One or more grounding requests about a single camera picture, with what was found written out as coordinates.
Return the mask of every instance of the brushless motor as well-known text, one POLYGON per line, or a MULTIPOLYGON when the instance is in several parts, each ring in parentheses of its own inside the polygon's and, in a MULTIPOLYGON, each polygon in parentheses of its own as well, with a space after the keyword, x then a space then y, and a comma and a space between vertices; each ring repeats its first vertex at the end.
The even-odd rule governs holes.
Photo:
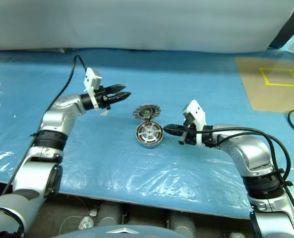
POLYGON ((145 104, 133 111, 133 116, 138 120, 143 120, 136 130, 138 142, 147 148, 158 146, 163 139, 162 127, 151 119, 160 115, 161 109, 157 105, 145 104))

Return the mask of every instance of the cardboard sheet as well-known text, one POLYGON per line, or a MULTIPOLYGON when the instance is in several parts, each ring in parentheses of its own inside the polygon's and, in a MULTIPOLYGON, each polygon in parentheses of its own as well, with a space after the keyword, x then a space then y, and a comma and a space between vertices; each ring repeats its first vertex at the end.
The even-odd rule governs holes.
POLYGON ((254 111, 288 112, 294 109, 294 61, 235 60, 254 111))

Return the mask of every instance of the white backdrop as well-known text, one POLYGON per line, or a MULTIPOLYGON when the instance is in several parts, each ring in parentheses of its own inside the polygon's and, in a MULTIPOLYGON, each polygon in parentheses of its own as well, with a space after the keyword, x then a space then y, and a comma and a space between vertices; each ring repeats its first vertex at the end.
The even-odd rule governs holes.
POLYGON ((0 0, 0 50, 264 51, 294 0, 0 0))

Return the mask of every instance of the metal cylinder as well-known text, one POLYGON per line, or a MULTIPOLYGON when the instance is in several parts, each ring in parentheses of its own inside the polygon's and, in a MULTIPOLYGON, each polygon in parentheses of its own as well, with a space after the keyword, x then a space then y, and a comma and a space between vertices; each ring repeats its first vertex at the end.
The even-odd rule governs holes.
POLYGON ((190 238, 196 238, 194 220, 189 213, 170 211, 169 228, 190 238))
POLYGON ((122 204, 118 202, 104 201, 98 211, 95 226, 113 226, 122 222, 122 204))
POLYGON ((239 232, 232 232, 230 233, 229 238, 245 238, 245 235, 239 232))

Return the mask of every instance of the table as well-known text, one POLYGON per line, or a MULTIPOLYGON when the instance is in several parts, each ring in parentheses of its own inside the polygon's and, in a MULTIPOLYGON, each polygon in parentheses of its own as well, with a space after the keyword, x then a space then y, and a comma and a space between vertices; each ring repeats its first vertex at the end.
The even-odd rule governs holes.
MULTIPOLYGON (((74 50, 68 54, 0 52, 0 181, 11 173, 28 147, 30 134, 52 98, 65 84, 72 57, 103 76, 102 85, 125 84, 132 92, 112 105, 107 116, 88 111, 79 117, 64 150, 60 192, 196 213, 248 218, 250 206, 241 177, 222 151, 180 146, 165 134, 162 144, 138 144, 139 121, 133 110, 157 104, 154 121, 182 124, 181 110, 196 99, 208 124, 233 123, 278 137, 292 157, 289 180, 294 182, 294 130, 287 114, 251 109, 235 57, 294 60, 283 50, 255 54, 196 52, 74 50)), ((64 95, 83 93, 84 72, 76 67, 64 95)), ((277 153, 285 167, 284 156, 277 153)))

